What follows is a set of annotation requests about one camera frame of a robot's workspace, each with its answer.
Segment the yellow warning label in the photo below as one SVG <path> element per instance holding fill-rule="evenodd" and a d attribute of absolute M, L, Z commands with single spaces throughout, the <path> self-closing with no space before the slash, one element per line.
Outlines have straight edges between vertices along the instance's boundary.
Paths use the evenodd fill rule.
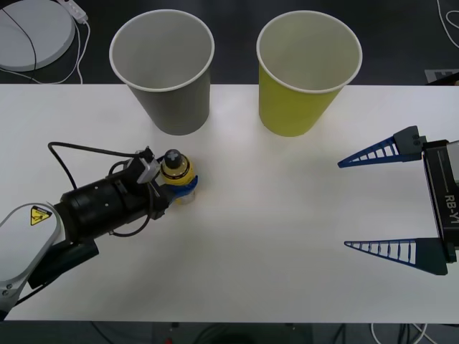
<path fill-rule="evenodd" d="M 51 217 L 52 212 L 38 206 L 33 206 L 30 210 L 30 225 L 34 226 Z"/>

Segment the small bottle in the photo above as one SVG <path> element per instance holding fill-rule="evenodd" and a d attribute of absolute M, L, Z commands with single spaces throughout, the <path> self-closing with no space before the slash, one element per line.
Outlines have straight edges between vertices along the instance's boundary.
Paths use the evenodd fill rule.
<path fill-rule="evenodd" d="M 164 159 L 161 162 L 161 175 L 164 182 L 176 190 L 183 189 L 179 188 L 180 186 L 188 186 L 191 182 L 196 181 L 193 164 L 177 149 L 170 149 L 164 154 Z M 178 197 L 176 203 L 187 204 L 193 201 L 194 197 L 193 189 L 185 196 Z"/>

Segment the yellow paper cup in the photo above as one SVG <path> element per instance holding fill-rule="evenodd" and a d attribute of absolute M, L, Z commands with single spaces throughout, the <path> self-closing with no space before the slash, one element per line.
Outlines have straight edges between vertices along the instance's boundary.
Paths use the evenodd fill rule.
<path fill-rule="evenodd" d="M 314 11 L 288 12 L 267 23 L 258 36 L 257 56 L 260 118 L 281 136 L 311 129 L 362 61 L 355 33 Z"/>

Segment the cup rim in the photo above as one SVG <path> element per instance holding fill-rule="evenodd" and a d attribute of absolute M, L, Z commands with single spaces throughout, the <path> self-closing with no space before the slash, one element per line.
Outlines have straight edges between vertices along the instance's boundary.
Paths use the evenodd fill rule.
<path fill-rule="evenodd" d="M 183 82 L 180 85 L 171 86 L 171 87 L 167 87 L 167 88 L 149 88 L 149 87 L 143 87 L 143 86 L 136 85 L 136 84 L 130 82 L 129 80 L 127 80 L 124 76 L 122 76 L 121 73 L 119 73 L 119 71 L 116 69 L 115 63 L 113 61 L 113 48 L 115 46 L 116 40 L 119 37 L 120 33 L 131 22 L 137 20 L 138 18 L 140 18 L 142 16 L 148 16 L 149 14 L 158 13 L 158 12 L 174 12 L 174 13 L 178 13 L 178 14 L 182 14 L 182 15 L 188 16 L 188 17 L 196 20 L 197 22 L 199 22 L 204 27 L 204 29 L 209 34 L 210 43 L 211 43 L 210 56 L 209 56 L 209 59 L 208 59 L 207 63 L 205 64 L 204 68 L 202 68 L 202 70 L 199 73 L 197 73 L 194 77 L 192 77 L 190 80 L 187 80 L 186 82 Z M 139 14 L 138 16 L 135 16 L 135 17 L 131 18 L 125 24 L 123 24 L 123 26 L 116 32 L 115 36 L 113 36 L 113 38 L 112 38 L 112 42 L 110 43 L 110 50 L 109 50 L 109 53 L 108 53 L 108 57 L 109 57 L 110 65 L 112 67 L 113 72 L 116 74 L 116 76 L 118 78 L 121 79 L 121 81 L 123 81 L 125 84 L 127 84 L 127 86 L 133 87 L 133 88 L 135 88 L 137 90 L 140 90 L 140 91 L 146 91 L 146 92 L 168 92 L 168 91 L 178 90 L 179 88 L 185 87 L 185 86 L 191 84 L 193 81 L 199 79 L 199 77 L 201 77 L 206 72 L 206 70 L 209 68 L 209 66 L 210 66 L 210 64 L 211 64 L 211 62 L 212 62 L 212 60 L 214 58 L 214 52 L 215 52 L 214 36 L 212 36 L 212 33 L 211 33 L 209 27 L 200 18 L 198 18 L 197 16 L 194 16 L 193 14 L 187 13 L 185 11 L 179 11 L 177 9 L 157 9 L 155 11 L 148 11 L 148 12 Z"/>
<path fill-rule="evenodd" d="M 348 80 L 346 80 L 345 82 L 342 82 L 340 85 L 337 85 L 335 87 L 332 87 L 332 88 L 328 88 L 328 89 L 325 89 L 325 90 L 304 90 L 302 88 L 298 88 L 298 87 L 295 87 L 295 86 L 292 86 L 292 85 L 289 85 L 288 83 L 282 81 L 281 79 L 279 79 L 278 77 L 276 77 L 272 72 L 270 72 L 270 70 L 265 66 L 265 63 L 263 62 L 263 59 L 261 57 L 261 53 L 260 53 L 260 41 L 261 41 L 261 38 L 263 36 L 263 34 L 265 33 L 265 30 L 271 25 L 273 24 L 274 22 L 276 22 L 277 20 L 279 19 L 282 19 L 283 17 L 285 16 L 290 16 L 292 14 L 297 14 L 297 13 L 303 13 L 303 14 L 317 14 L 319 16 L 326 16 L 327 18 L 329 19 L 332 19 L 334 22 L 337 22 L 339 23 L 340 25 L 342 25 L 344 27 L 344 29 L 351 34 L 351 36 L 355 39 L 355 42 L 357 43 L 357 49 L 359 50 L 359 63 L 357 65 L 357 68 L 355 70 L 355 72 L 350 76 L 350 78 Z M 361 45 L 360 45 L 360 42 L 359 42 L 359 39 L 357 38 L 356 34 L 345 24 L 343 23 L 341 20 L 335 18 L 334 16 L 330 16 L 329 14 L 325 14 L 325 13 L 322 13 L 322 12 L 317 12 L 317 11 L 291 11 L 291 12 L 287 12 L 287 13 L 284 13 L 284 14 L 281 14 L 280 16 L 277 16 L 273 19 L 271 19 L 261 30 L 260 34 L 258 35 L 258 39 L 257 39 L 257 57 L 258 57 L 258 62 L 260 63 L 261 67 L 264 69 L 264 71 L 272 78 L 274 79 L 277 83 L 281 84 L 282 86 L 286 87 L 286 88 L 289 88 L 293 91 L 297 91 L 297 92 L 302 92 L 302 93 L 309 93 L 309 94 L 323 94 L 323 93 L 330 93 L 330 92 L 333 92 L 333 91 L 336 91 L 336 90 L 340 90 L 342 87 L 346 86 L 347 84 L 349 84 L 356 76 L 357 74 L 359 73 L 360 71 L 360 67 L 361 67 L 361 63 L 362 63 L 362 59 L 363 59 L 363 56 L 362 56 L 362 50 L 361 50 Z"/>

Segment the floor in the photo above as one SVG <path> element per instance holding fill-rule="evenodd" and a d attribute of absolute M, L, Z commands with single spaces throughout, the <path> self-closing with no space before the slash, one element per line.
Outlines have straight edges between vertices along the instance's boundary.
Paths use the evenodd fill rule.
<path fill-rule="evenodd" d="M 339 331 L 340 324 L 221 324 L 214 326 L 195 341 L 209 327 L 205 323 L 182 323 L 171 329 L 166 322 L 98 322 L 97 327 L 114 344 L 352 344 L 375 343 L 367 324 L 347 324 Z M 407 343 L 407 331 L 399 340 L 400 325 L 378 324 L 375 333 L 385 343 Z M 438 344 L 457 343 L 459 328 L 429 325 L 426 333 Z M 419 333 L 410 326 L 410 338 L 414 341 Z M 11 344 L 108 344 L 89 322 L 4 322 L 0 324 L 2 343 Z M 426 344 L 424 338 L 420 344 Z"/>
<path fill-rule="evenodd" d="M 14 1 L 0 0 L 0 8 Z M 180 9 L 203 19 L 211 29 L 216 52 L 212 83 L 257 83 L 255 42 L 263 26 L 273 17 L 299 9 L 322 11 L 347 23 L 361 41 L 364 63 L 354 80 L 358 85 L 424 85 L 425 70 L 459 69 L 459 49 L 448 40 L 441 26 L 435 0 L 77 0 L 87 12 L 92 29 L 87 54 L 81 64 L 85 83 L 120 83 L 108 61 L 110 41 L 119 27 L 133 16 L 154 9 Z M 459 9 L 457 0 L 440 0 L 442 12 Z M 459 30 L 448 26 L 459 42 Z M 86 28 L 82 27 L 82 39 Z M 77 42 L 56 62 L 37 70 L 35 78 L 55 82 L 75 64 Z M 76 73 L 67 81 L 77 83 Z M 27 83 L 27 79 L 0 72 L 0 83 Z M 98 326 L 113 343 L 373 343 L 368 324 L 346 325 L 338 338 L 339 324 L 231 324 L 220 325 L 225 334 L 239 334 L 195 342 L 209 324 L 104 322 Z M 400 325 L 376 325 L 381 343 L 396 343 Z M 411 326 L 411 340 L 417 331 Z M 459 328 L 429 325 L 437 343 L 458 343 Z M 89 322 L 4 322 L 0 342 L 108 343 Z"/>
<path fill-rule="evenodd" d="M 0 7 L 16 0 L 0 0 Z M 459 9 L 457 0 L 439 0 L 442 13 Z M 459 49 L 446 36 L 436 0 L 77 0 L 87 12 L 91 38 L 81 62 L 84 83 L 120 83 L 108 61 L 113 35 L 130 18 L 154 9 L 179 9 L 201 18 L 211 29 L 215 56 L 212 83 L 255 84 L 258 79 L 255 43 L 272 18 L 301 9 L 322 11 L 345 22 L 359 38 L 364 62 L 357 85 L 424 85 L 425 70 L 459 68 Z M 450 16 L 452 20 L 459 15 Z M 459 30 L 447 24 L 459 42 Z M 87 29 L 80 25 L 82 37 Z M 77 40 L 50 66 L 36 71 L 41 82 L 56 82 L 72 70 Z M 77 83 L 76 73 L 67 81 Z M 0 72 L 0 83 L 27 79 Z"/>

